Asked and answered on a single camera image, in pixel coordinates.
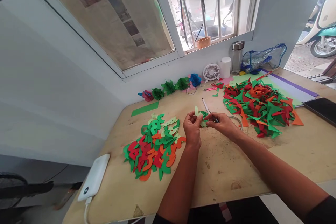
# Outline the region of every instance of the smartphone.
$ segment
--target smartphone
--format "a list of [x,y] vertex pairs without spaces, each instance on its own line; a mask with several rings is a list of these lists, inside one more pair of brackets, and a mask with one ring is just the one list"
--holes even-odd
[[316,98],[303,102],[303,105],[336,127],[336,103],[327,98]]

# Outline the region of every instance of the terracotta pot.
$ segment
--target terracotta pot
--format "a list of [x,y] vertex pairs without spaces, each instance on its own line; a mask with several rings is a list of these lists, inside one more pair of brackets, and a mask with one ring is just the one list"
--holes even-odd
[[202,49],[210,45],[211,37],[204,37],[196,41],[196,46],[198,49]]

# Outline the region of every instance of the person's hand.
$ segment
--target person's hand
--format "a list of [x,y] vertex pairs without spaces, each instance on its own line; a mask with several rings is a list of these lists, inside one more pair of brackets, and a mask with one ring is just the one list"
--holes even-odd
[[185,117],[183,122],[184,132],[187,138],[186,147],[199,149],[201,147],[200,123],[203,120],[203,115],[196,116],[195,111],[191,111]]
[[232,142],[235,142],[241,134],[244,134],[226,114],[212,113],[212,115],[208,114],[205,117],[205,120],[209,120],[206,122],[207,126],[218,130]]

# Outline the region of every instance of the plastic bag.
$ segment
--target plastic bag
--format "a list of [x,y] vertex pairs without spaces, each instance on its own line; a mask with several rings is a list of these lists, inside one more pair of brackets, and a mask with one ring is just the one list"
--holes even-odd
[[281,59],[287,50],[285,44],[278,44],[275,47],[268,48],[265,51],[249,51],[243,56],[241,69],[246,73],[250,73],[261,67],[263,64],[268,64],[271,68],[280,66]]

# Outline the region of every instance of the table surface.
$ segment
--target table surface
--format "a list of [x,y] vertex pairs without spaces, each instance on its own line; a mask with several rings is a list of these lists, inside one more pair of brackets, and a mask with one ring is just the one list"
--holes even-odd
[[[279,68],[275,73],[336,102],[336,90],[285,69]],[[157,109],[133,117],[132,111],[148,102],[132,104],[122,111],[100,152],[100,155],[110,153],[111,158],[100,190],[89,206],[88,217],[91,224],[120,221],[137,217],[139,213],[150,215],[157,212],[180,161],[184,143],[176,151],[172,173],[164,174],[162,181],[159,180],[158,172],[152,173],[146,182],[135,179],[135,174],[130,172],[129,163],[123,162],[122,149],[141,136],[141,126],[147,124],[152,113],[164,113],[164,120],[176,116],[183,121],[186,114],[194,110],[195,105],[204,110],[201,99],[203,97],[212,112],[230,114],[223,105],[221,95],[212,97],[215,91],[201,90],[202,88],[198,88],[194,95],[176,91],[160,100]],[[257,138],[252,125],[243,130],[314,182],[336,179],[336,128],[306,108],[300,107],[296,110],[304,126],[281,127],[282,134],[275,139]],[[183,127],[179,129],[179,134],[185,136]],[[193,207],[271,193],[250,160],[228,138],[212,128],[201,129],[201,138]],[[77,202],[76,196],[63,223],[83,223],[84,208],[85,201]]]

